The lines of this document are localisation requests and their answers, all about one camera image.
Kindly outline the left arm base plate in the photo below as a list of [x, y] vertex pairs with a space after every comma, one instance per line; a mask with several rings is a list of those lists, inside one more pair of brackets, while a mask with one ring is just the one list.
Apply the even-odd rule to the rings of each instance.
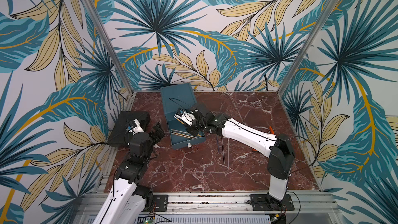
[[166, 212], [169, 204], [168, 195], [153, 195], [150, 209], [153, 212]]

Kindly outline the teal drawer cabinet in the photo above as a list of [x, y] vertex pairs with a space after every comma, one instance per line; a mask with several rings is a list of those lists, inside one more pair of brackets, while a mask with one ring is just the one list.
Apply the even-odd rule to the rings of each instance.
[[178, 84], [160, 89], [166, 121], [173, 121], [179, 108], [189, 109], [197, 103], [190, 83]]

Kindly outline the yellow pencil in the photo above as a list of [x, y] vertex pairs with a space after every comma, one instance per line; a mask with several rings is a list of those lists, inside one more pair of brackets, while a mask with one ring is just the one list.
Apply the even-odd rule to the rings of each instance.
[[185, 134], [179, 134], [179, 133], [172, 133], [172, 135], [179, 136], [179, 137], [186, 138], [186, 139], [195, 139], [196, 138], [196, 137], [191, 136], [191, 135], [185, 135]]

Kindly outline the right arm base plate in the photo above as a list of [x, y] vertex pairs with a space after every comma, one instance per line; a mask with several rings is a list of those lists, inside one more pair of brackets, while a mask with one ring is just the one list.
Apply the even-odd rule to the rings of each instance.
[[282, 200], [277, 200], [268, 194], [252, 194], [247, 201], [254, 211], [293, 211], [295, 207], [289, 194], [286, 194]]

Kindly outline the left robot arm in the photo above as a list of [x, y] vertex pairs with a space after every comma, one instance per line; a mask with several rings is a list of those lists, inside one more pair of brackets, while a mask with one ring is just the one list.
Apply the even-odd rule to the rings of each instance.
[[146, 132], [138, 120], [126, 127], [129, 156], [116, 169], [112, 189], [97, 214], [95, 224], [133, 224], [139, 214], [152, 207], [151, 188], [140, 186], [148, 163], [157, 144], [165, 133], [157, 123]]

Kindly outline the teal drawer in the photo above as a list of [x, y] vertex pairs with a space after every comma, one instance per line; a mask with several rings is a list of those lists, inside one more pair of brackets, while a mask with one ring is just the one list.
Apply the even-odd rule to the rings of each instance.
[[204, 143], [206, 140], [203, 132], [199, 132], [197, 136], [193, 136], [178, 120], [168, 121], [167, 125], [173, 149], [191, 148], [194, 145]]

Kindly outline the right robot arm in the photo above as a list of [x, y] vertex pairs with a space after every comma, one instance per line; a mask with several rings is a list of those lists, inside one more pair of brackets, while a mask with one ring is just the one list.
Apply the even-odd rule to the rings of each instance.
[[295, 160], [293, 146], [289, 139], [281, 140], [276, 135], [265, 133], [244, 125], [226, 114], [213, 114], [199, 104], [189, 110], [179, 109], [175, 116], [193, 136], [199, 132], [215, 134], [236, 140], [268, 158], [267, 170], [270, 183], [267, 198], [282, 202], [287, 193], [288, 179]]

